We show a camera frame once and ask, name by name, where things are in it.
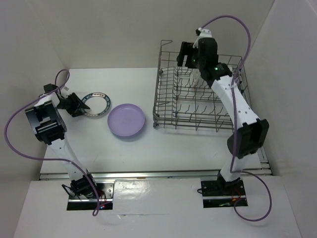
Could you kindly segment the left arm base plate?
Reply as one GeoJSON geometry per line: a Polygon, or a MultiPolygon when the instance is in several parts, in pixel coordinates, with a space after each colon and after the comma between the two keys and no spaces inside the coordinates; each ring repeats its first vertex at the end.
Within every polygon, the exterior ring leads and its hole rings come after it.
{"type": "MultiPolygon", "coordinates": [[[[100,211],[113,209],[114,181],[97,183],[100,211]]],[[[67,211],[93,211],[97,206],[97,197],[93,192],[90,197],[84,195],[69,196],[67,211]]]]}

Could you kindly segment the white plate green rim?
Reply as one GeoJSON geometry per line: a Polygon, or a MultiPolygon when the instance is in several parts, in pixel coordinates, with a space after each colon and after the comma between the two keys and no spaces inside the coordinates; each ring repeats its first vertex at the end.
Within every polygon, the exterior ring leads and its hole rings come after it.
{"type": "Polygon", "coordinates": [[[102,92],[90,93],[82,98],[82,102],[89,107],[81,110],[83,115],[91,119],[102,118],[111,109],[110,97],[102,92]]]}

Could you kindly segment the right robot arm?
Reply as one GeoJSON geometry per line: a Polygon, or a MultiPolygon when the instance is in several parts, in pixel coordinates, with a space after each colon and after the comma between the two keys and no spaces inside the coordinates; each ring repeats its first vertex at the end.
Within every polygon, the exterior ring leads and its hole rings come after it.
{"type": "Polygon", "coordinates": [[[232,70],[219,61],[214,38],[182,42],[177,65],[200,72],[200,77],[219,97],[233,122],[234,132],[227,140],[232,159],[220,170],[216,180],[217,191],[228,194],[238,183],[246,162],[263,146],[269,123],[253,112],[241,94],[232,70]]]}

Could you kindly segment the purple plate back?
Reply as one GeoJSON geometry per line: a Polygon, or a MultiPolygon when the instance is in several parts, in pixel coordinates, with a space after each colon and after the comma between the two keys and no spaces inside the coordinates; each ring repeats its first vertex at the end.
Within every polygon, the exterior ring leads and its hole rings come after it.
{"type": "Polygon", "coordinates": [[[114,135],[130,138],[142,131],[145,121],[145,114],[140,107],[134,104],[121,104],[111,110],[107,125],[114,135]]]}

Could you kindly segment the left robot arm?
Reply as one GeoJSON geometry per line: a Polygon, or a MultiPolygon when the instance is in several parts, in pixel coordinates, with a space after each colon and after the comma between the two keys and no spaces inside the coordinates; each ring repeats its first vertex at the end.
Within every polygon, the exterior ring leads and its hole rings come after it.
{"type": "Polygon", "coordinates": [[[42,98],[25,114],[36,138],[49,146],[66,169],[71,184],[64,186],[70,196],[96,198],[98,186],[92,175],[77,159],[66,137],[67,128],[59,109],[66,110],[72,117],[82,116],[90,107],[83,103],[75,93],[62,96],[54,84],[44,86],[42,98]]]}

